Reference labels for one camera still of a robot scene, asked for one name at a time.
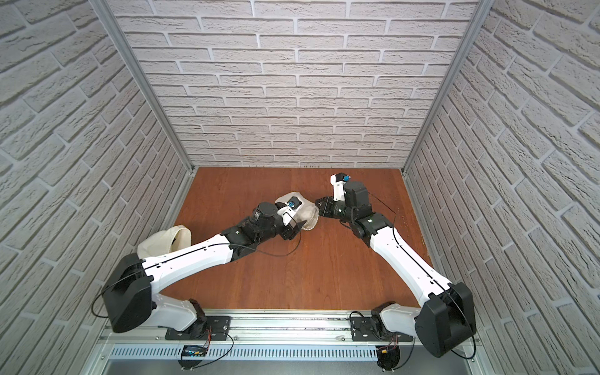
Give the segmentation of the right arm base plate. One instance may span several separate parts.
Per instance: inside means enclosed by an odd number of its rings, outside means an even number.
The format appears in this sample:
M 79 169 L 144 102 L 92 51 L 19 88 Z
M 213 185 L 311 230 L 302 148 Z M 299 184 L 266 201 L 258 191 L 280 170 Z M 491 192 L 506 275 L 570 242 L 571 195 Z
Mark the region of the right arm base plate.
M 376 317 L 364 317 L 351 313 L 348 317 L 354 342 L 411 342 L 412 336 L 390 332 Z

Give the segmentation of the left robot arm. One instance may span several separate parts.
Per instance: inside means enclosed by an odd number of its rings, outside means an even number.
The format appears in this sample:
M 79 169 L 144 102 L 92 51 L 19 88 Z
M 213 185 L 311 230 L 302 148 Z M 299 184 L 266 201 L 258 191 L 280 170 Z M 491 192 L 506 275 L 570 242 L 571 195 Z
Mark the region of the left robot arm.
M 123 257 L 101 292 L 112 331 L 121 334 L 151 326 L 203 333 L 206 315 L 197 301 L 170 298 L 162 295 L 162 290 L 203 270 L 256 253 L 259 245 L 272 238 L 290 241 L 317 218 L 317 207 L 297 196 L 288 202 L 262 202 L 239 224 L 197 245 L 145 259 L 137 254 Z

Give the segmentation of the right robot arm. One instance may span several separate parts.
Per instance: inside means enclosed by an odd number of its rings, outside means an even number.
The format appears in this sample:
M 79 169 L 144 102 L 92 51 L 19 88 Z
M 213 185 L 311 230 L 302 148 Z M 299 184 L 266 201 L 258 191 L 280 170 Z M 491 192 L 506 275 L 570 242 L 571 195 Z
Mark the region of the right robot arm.
M 344 173 L 331 176 L 333 194 L 320 198 L 319 214 L 347 224 L 353 234 L 384 259 L 409 287 L 419 306 L 392 303 L 377 314 L 383 328 L 419 339 L 440 358 L 477 332 L 474 299 L 464 284 L 442 276 L 402 238 L 394 224 L 374 212 L 365 185 Z

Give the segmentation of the cream cloth bag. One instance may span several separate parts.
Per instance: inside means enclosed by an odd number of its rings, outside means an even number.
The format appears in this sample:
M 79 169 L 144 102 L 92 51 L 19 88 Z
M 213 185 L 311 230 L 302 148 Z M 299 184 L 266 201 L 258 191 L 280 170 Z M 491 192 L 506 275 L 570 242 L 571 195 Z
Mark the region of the cream cloth bag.
M 317 206 L 313 202 L 306 199 L 299 192 L 287 193 L 286 195 L 279 197 L 275 202 L 286 202 L 292 196 L 297 196 L 303 203 L 302 207 L 299 209 L 298 213 L 295 215 L 295 220 L 297 222 L 305 220 L 306 224 L 303 226 L 302 230 L 303 231 L 312 231 L 312 229 L 314 229 L 315 226 L 317 226 L 317 222 L 319 219 L 319 213 L 318 213 Z
M 174 253 L 192 245 L 192 233 L 184 225 L 168 228 L 156 232 L 137 247 L 137 256 L 140 259 L 163 256 Z

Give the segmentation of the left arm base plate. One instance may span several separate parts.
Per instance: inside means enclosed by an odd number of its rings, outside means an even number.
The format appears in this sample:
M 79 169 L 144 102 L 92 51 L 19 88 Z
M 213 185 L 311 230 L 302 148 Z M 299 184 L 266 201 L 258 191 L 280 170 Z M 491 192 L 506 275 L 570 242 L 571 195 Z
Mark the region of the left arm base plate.
M 193 323 L 184 331 L 175 331 L 168 328 L 165 339 L 167 341 L 226 341 L 231 327 L 230 316 L 207 316 Z

